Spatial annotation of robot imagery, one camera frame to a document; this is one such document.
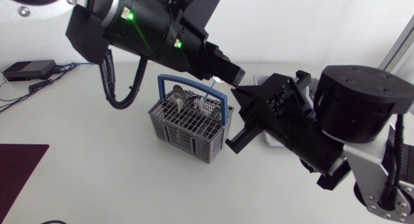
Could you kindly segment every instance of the cutlery basket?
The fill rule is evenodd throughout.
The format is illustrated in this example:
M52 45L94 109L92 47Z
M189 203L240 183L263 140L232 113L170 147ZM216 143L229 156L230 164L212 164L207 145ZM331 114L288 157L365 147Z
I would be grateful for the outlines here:
M200 110L203 96L185 91L187 99L179 113L173 91L165 92L166 80L194 87L218 100L207 98ZM157 137L210 163L221 151L230 128L234 108L228 106L227 96L198 82L166 74L158 76L158 90L160 100L148 111Z

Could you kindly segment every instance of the basket grid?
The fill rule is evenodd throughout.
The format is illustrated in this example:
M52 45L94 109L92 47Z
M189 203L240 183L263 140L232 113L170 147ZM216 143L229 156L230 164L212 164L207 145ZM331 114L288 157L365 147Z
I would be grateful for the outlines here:
M185 92L187 99L180 113L173 91L159 100L148 113L158 138L210 163L222 148L234 108L228 106L228 123L224 126L219 100L207 98L200 111L199 100L203 96L192 91Z

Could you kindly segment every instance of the white table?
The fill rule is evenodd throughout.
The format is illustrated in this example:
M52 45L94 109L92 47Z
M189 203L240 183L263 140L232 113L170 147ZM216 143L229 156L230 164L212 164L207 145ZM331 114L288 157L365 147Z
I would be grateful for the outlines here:
M302 69L319 77L322 69L240 66L246 70L244 85L253 84L253 74L293 75ZM116 66L118 99L132 84L135 67ZM262 135L239 155L224 145L211 164L157 139L147 111L158 100L161 73L191 78L149 64L135 103L119 111L105 99L98 67L82 65L0 114L1 143L50 144L4 224L52 219L68 224L389 223L357 201L352 175L333 192L325 191L316 184L318 174L310 174L287 149L267 146ZM0 95L23 95L29 84L8 84ZM172 83L166 84L171 90ZM236 109L233 137L243 128L239 105L228 86L215 88Z

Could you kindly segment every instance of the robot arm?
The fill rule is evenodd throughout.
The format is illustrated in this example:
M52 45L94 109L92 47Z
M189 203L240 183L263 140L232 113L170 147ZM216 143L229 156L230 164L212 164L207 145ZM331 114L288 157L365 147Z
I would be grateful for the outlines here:
M266 131L321 173L322 188L333 190L352 170L355 195L368 211L414 223L413 147L402 142L402 114L414 100L414 85L374 68L328 66L313 109L304 95L310 75L296 76L273 74L263 85L233 89L245 127L226 143L239 153ZM395 130L392 114L398 114Z
M232 64L218 46L207 42L205 26L220 0L0 0L0 21L43 19L73 8L67 28L72 46L100 66L109 103L125 109L135 99L148 60L189 72L198 79L220 78L239 85L245 72ZM114 65L109 45L141 56L131 92L115 99Z

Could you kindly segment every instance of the maroon mat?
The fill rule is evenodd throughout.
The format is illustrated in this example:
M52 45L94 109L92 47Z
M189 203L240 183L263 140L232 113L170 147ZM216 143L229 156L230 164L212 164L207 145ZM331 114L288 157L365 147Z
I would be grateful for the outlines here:
M49 145L0 144L0 223Z

